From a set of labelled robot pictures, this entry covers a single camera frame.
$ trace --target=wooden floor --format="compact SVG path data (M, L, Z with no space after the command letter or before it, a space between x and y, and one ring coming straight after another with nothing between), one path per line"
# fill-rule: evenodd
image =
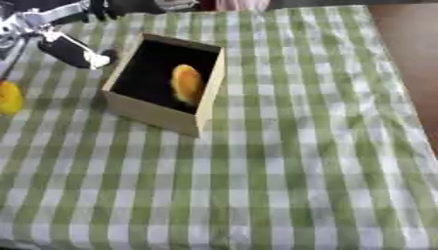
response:
M438 4L370 9L438 154Z

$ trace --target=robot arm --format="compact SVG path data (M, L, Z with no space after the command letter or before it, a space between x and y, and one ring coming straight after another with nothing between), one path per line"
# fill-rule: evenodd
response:
M3 3L0 5L0 60L6 59L19 41L39 37L38 48L64 63L90 69L108 65L115 61L116 52L97 54L79 40L57 31L53 23L78 15L84 17L89 13L95 14L101 21L105 20L105 15L112 19L123 15L111 6L111 0L82 0L45 12L36 9L14 12L10 4Z

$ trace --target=tablecloth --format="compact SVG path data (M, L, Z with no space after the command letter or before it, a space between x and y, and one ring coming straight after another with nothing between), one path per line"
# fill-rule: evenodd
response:
M141 30L217 44L226 81L193 139L117 117L99 91L112 67L74 69L32 41L8 77L24 109L0 118L1 245L438 248L437 162L366 7L62 30L101 51Z

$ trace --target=yellow toy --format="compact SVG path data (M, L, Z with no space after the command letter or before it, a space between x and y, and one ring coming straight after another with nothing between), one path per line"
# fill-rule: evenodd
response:
M22 109L22 92L11 82L0 82L0 114L13 115Z
M181 64L175 67L171 80L176 98L188 105L198 105L203 93L200 74L191 66Z

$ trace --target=open box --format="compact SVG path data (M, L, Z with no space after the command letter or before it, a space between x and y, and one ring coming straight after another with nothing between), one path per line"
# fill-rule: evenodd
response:
M179 64L194 67L205 83L196 107L175 98L170 80L174 67ZM103 93L109 109L118 115L199 137L212 116L214 100L224 77L223 48L143 33L121 57Z

